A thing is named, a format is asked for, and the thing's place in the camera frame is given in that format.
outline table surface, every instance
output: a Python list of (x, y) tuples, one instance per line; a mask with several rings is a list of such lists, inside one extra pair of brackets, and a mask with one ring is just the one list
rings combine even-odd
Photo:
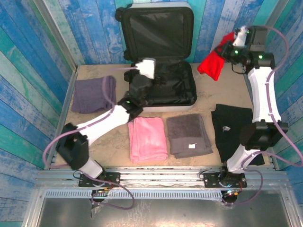
[[(185, 112), (162, 112), (162, 113), (141, 113), (142, 117), (161, 117), (165, 125), (165, 134), (167, 136), (166, 119), (172, 116), (184, 114), (202, 115), (205, 129), (212, 144), (213, 153), (198, 157), (189, 157), (182, 159), (175, 159), (170, 154), (170, 144), (167, 137), (168, 158), (161, 162), (145, 162), (134, 164), (130, 160), (129, 149), (129, 134), (127, 125), (121, 125), (107, 134), (96, 140), (90, 147), (90, 156), (98, 161), (102, 166), (221, 166), (221, 160), (218, 149), (215, 144), (214, 126), (212, 123), (211, 111), (215, 110), (216, 104), (232, 105), (245, 108), (253, 108), (249, 96), (249, 92), (243, 75), (238, 75), (231, 70), (230, 64), (225, 64), (220, 78), (214, 81), (206, 74), (199, 74), (196, 70), (198, 64), (191, 64), (193, 75), (196, 82), (197, 101), (194, 107)], [(110, 68), (129, 67), (129, 65), (81, 65), (77, 80), (93, 79), (106, 76), (106, 71)], [(123, 71), (113, 71), (112, 76), (116, 78), (116, 97), (120, 100), (125, 91), (128, 90), (128, 83), (124, 81)], [(103, 112), (80, 114), (71, 111), (72, 100), (70, 108), (66, 117), (66, 123), (73, 123), (74, 125), (87, 122)], [(269, 165), (269, 159), (264, 158), (265, 164)], [(63, 164), (64, 160), (58, 155), (56, 158), (56, 165)]]

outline gray towel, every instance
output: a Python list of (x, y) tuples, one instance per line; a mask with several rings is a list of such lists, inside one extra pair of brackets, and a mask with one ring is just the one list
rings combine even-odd
[[(112, 105), (103, 96), (103, 82), (104, 77), (77, 80), (71, 110), (90, 114), (110, 109)], [(106, 94), (113, 103), (116, 103), (116, 79), (112, 76), (106, 78)]]
[(187, 114), (170, 117), (168, 127), (170, 153), (175, 158), (195, 157), (213, 153), (202, 116)]

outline open suitcase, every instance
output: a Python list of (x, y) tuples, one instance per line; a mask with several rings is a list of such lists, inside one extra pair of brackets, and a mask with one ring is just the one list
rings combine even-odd
[[(125, 37), (124, 58), (134, 66), (143, 58), (156, 59), (155, 80), (145, 112), (186, 111), (196, 102), (191, 66), (184, 61), (191, 53), (194, 14), (187, 2), (137, 3), (118, 8)], [(131, 70), (124, 79), (131, 82)]]

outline suitcase lid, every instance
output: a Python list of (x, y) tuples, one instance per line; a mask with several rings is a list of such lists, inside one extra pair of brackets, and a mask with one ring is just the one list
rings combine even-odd
[(191, 53), (194, 13), (187, 2), (137, 3), (116, 11), (126, 50), (124, 58), (185, 59)]

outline pink towel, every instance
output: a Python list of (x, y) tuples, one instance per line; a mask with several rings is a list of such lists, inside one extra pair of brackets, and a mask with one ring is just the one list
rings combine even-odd
[(137, 117), (128, 123), (131, 161), (163, 161), (168, 157), (163, 120)]

